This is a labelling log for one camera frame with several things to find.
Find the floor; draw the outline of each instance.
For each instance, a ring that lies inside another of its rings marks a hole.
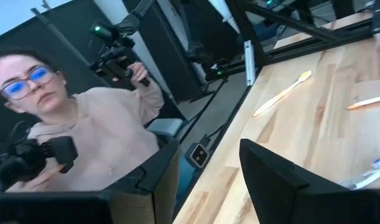
[[[363,8],[365,2],[368,0],[354,0],[355,11],[358,11]],[[317,7],[314,7],[313,15],[322,17],[328,21],[335,20],[335,14],[333,12],[332,6],[329,2],[323,3]],[[322,25],[326,22],[315,20],[318,25]],[[289,37],[291,35],[297,34],[298,32],[293,29],[286,29],[282,34],[281,38]],[[264,47],[264,50],[272,49],[274,45],[267,45]],[[215,90],[218,88],[221,81],[214,82],[210,85],[210,90]],[[245,73],[238,73],[229,77],[228,82],[224,84],[222,89],[216,95],[215,99],[211,102],[209,107],[203,113],[199,121],[190,131],[189,135],[185,138],[181,145],[181,150],[185,152],[192,143],[199,142],[205,134],[211,134],[215,132],[221,125],[226,122],[232,110],[234,109],[236,103],[240,99],[246,88],[245,84]],[[178,108],[184,114],[187,119],[194,117],[199,111],[202,110],[204,105],[209,100],[209,97],[198,100],[193,103],[181,103],[178,105]],[[188,124],[180,132],[179,137],[183,136],[187,128],[190,126]],[[215,140],[216,136],[213,136],[211,143],[208,147],[212,145],[212,142]]]

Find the eyeglasses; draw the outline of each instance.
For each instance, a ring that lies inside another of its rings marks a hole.
[[[26,97],[31,89],[28,80],[32,80],[37,84],[44,85],[50,82],[54,77],[54,73],[47,66],[40,66],[33,69],[27,78],[20,79],[9,83],[2,88],[1,92],[8,98],[13,100],[20,100]]]

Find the woman's left hand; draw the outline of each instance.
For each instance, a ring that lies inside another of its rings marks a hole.
[[[148,77],[148,71],[141,62],[135,62],[129,65],[127,68],[133,71],[133,76],[131,78],[132,82],[140,82],[141,80]]]

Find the woman's right hand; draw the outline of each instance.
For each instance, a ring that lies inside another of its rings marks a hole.
[[[7,189],[6,192],[44,192],[49,186],[50,179],[63,168],[63,165],[58,165],[52,169],[43,171],[33,180],[17,182]]]

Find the wooden tabletop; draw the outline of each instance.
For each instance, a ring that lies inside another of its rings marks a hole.
[[[337,29],[369,17],[355,14],[328,26]],[[289,37],[276,47],[304,38]],[[308,70],[307,81],[252,118]],[[348,107],[375,96],[380,96],[380,54],[373,39],[264,67],[174,223],[258,223],[239,162],[242,138],[334,182],[369,170],[380,157],[380,103]],[[371,187],[380,187],[380,180]]]

